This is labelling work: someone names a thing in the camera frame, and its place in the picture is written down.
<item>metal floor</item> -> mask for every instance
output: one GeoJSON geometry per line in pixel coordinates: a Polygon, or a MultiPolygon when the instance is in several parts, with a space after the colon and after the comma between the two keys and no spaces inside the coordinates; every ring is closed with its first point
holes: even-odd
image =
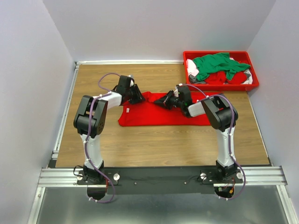
{"type": "Polygon", "coordinates": [[[39,224],[286,224],[276,186],[247,186],[232,201],[214,195],[120,195],[88,201],[86,188],[46,188],[39,224]]]}

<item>green cloth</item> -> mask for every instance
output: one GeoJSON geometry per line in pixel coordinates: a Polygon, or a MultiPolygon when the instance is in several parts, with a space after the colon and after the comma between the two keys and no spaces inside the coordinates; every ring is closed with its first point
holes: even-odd
{"type": "Polygon", "coordinates": [[[210,76],[210,73],[226,71],[226,78],[232,80],[239,71],[245,71],[250,68],[249,64],[238,63],[229,59],[229,53],[217,53],[214,55],[205,55],[193,59],[199,73],[196,75],[198,81],[204,81],[210,76]]]}

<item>wooden table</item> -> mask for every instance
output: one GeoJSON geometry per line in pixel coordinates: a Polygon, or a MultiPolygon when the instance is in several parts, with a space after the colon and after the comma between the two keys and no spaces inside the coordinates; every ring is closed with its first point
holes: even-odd
{"type": "MultiPolygon", "coordinates": [[[[83,95],[105,93],[97,81],[106,73],[134,76],[141,92],[168,92],[185,82],[182,64],[80,65],[56,167],[83,165],[83,143],[73,127],[83,95]]],[[[112,89],[116,75],[107,76],[102,85],[112,89]]],[[[242,165],[269,164],[246,92],[224,92],[239,113],[235,129],[235,155],[242,165]]],[[[216,132],[211,126],[121,127],[117,120],[122,107],[107,113],[101,134],[101,153],[105,166],[188,166],[215,165],[216,132]]]]}

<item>white wall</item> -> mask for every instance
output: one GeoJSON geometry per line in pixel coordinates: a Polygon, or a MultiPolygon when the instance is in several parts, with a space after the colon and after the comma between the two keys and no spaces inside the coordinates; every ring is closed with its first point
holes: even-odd
{"type": "Polygon", "coordinates": [[[41,0],[0,1],[0,223],[27,223],[73,69],[41,0]]]}
{"type": "Polygon", "coordinates": [[[299,2],[277,0],[249,47],[260,81],[251,101],[271,161],[282,165],[299,214],[299,2]]]}
{"type": "Polygon", "coordinates": [[[275,0],[43,0],[75,61],[247,50],[275,0]]]}

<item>screw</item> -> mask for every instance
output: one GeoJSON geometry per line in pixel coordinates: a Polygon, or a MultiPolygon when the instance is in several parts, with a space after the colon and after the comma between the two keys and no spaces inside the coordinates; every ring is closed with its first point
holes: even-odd
{"type": "Polygon", "coordinates": [[[201,173],[200,174],[200,178],[204,181],[206,179],[206,174],[205,173],[201,173]]]}
{"type": "Polygon", "coordinates": [[[243,174],[237,173],[237,177],[238,177],[238,179],[242,179],[243,178],[243,174]]]}
{"type": "Polygon", "coordinates": [[[114,174],[113,175],[113,179],[115,180],[115,181],[118,181],[119,179],[120,179],[120,175],[119,174],[114,174]]]}

